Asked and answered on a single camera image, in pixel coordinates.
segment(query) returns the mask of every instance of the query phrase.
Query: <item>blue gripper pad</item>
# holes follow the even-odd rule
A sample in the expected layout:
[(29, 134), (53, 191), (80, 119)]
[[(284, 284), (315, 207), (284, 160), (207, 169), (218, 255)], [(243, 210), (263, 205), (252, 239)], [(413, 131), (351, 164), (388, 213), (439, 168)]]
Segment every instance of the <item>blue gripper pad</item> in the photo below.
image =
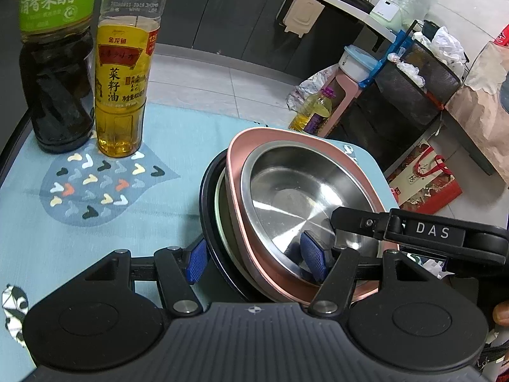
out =
[(189, 263), (186, 266), (186, 279), (189, 284), (196, 283), (202, 276), (209, 261), (207, 242), (202, 237), (197, 243), (189, 247)]
[(325, 250), (308, 231), (300, 234), (300, 253), (318, 283), (322, 283), (329, 274)]

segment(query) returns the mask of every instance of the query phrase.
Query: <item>purple bottle cap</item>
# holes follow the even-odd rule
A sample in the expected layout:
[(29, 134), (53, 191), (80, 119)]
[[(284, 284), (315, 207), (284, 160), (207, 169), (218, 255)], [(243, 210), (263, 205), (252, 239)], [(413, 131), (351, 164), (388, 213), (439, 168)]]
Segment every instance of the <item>purple bottle cap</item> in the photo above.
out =
[(320, 92), (327, 98), (332, 99), (335, 97), (334, 90), (332, 88), (323, 88)]

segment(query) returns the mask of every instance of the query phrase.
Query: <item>purple label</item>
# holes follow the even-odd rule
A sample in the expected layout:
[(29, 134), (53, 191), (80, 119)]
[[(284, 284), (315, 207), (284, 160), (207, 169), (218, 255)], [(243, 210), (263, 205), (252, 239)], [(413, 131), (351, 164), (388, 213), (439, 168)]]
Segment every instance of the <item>purple label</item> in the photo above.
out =
[(304, 126), (303, 131), (310, 135), (316, 135), (323, 121), (325, 121), (325, 118), (323, 116), (320, 116), (317, 113), (313, 113), (310, 121), (307, 123), (306, 126)]

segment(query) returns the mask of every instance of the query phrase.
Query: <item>screw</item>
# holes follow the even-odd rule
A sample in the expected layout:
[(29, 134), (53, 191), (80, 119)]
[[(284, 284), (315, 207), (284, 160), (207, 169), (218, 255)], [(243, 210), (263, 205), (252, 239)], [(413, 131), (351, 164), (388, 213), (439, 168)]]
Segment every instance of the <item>screw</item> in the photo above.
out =
[(198, 304), (192, 300), (179, 300), (173, 305), (173, 309), (179, 313), (192, 313), (198, 308)]
[(331, 314), (338, 309), (338, 305), (329, 300), (318, 300), (313, 304), (313, 309), (318, 313)]

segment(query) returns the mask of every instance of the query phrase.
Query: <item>light blue tablecloth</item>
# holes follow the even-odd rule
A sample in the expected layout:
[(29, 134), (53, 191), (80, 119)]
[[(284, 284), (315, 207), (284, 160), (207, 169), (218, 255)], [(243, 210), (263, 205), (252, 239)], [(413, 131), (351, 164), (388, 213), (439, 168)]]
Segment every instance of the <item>light blue tablecloth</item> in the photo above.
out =
[[(24, 292), (31, 307), (112, 250), (130, 249), (139, 257), (190, 244), (201, 232), (198, 199), (205, 169), (238, 132), (253, 126), (258, 124), (149, 104), (141, 154), (119, 161), (99, 155), (95, 139), (76, 155), (49, 155), (30, 134), (0, 188), (2, 289), (16, 286), (15, 296)], [(332, 143), (345, 150), (345, 144)], [(351, 152), (386, 209), (396, 207), (371, 155), (357, 146)], [(236, 297), (212, 263), (195, 288), (204, 301)], [(158, 302), (154, 283), (136, 289)], [(4, 307), (12, 307), (11, 293), (3, 293)], [(5, 309), (2, 314), (9, 316)], [(2, 382), (17, 382), (34, 368), (11, 335), (12, 320), (11, 332), (0, 330)]]

